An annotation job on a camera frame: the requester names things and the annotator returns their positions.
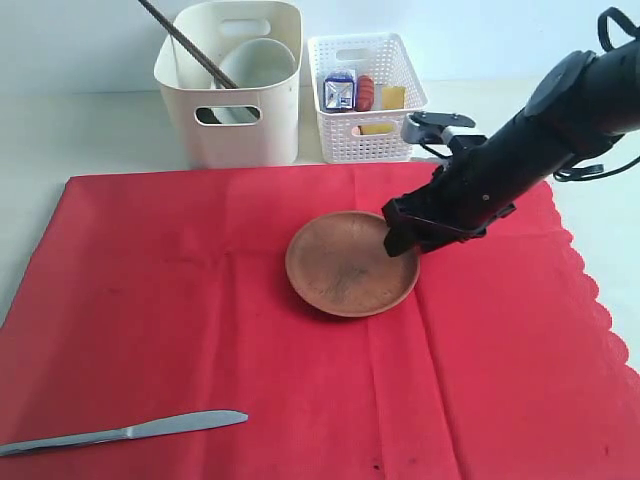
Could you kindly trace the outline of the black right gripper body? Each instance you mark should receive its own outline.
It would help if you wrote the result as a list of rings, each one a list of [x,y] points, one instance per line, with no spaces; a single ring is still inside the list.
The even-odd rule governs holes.
[[[426,186],[409,193],[434,229],[487,229],[573,157],[566,142],[523,114],[489,137],[460,127],[446,128],[442,137],[450,156]]]

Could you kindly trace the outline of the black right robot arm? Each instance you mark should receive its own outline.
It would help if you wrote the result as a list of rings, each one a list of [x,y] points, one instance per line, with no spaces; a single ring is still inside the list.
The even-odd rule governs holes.
[[[584,166],[639,128],[639,27],[610,7],[597,19],[602,54],[574,51],[541,81],[526,105],[496,133],[475,132],[464,115],[414,111],[401,137],[432,152],[444,145],[431,181],[388,201],[384,248],[397,257],[429,253],[485,236],[515,201],[546,177],[584,182],[611,176]]]

